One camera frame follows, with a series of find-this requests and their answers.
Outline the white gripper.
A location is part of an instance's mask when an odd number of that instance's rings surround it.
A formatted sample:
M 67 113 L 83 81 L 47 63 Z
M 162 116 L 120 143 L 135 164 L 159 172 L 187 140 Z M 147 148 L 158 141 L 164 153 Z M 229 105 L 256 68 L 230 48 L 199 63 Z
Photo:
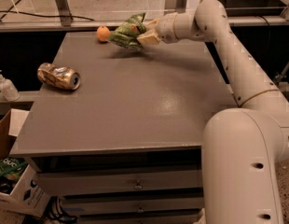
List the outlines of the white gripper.
M 169 13 L 160 19 L 145 22 L 144 26 L 148 31 L 138 35 L 137 40 L 143 45 L 157 45 L 160 39 L 167 44 L 176 43 L 178 41 L 174 31 L 176 16 L 177 13 Z

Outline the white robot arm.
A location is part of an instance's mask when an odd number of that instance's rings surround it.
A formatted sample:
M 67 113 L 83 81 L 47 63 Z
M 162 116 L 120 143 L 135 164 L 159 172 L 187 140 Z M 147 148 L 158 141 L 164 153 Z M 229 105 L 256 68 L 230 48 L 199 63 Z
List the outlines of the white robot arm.
M 201 37 L 215 45 L 236 107 L 215 114 L 201 145 L 206 224 L 283 224 L 275 164 L 289 158 L 289 103 L 232 32 L 224 6 L 146 24 L 144 45 Z

